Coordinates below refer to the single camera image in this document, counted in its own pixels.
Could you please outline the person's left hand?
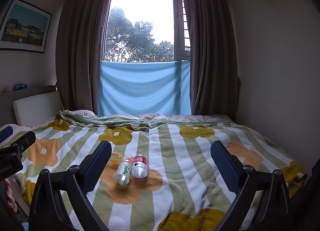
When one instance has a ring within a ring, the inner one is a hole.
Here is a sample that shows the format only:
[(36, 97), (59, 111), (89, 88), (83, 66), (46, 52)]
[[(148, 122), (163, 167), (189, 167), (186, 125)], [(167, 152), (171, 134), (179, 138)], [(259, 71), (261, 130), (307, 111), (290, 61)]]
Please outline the person's left hand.
[(12, 189), (10, 187), (10, 182), (9, 180), (6, 178), (5, 179), (5, 185), (6, 185), (6, 195), (7, 195), (7, 203), (10, 209), (13, 210), (14, 213), (17, 213), (17, 204), (16, 204), (16, 200), (13, 196), (12, 193)]

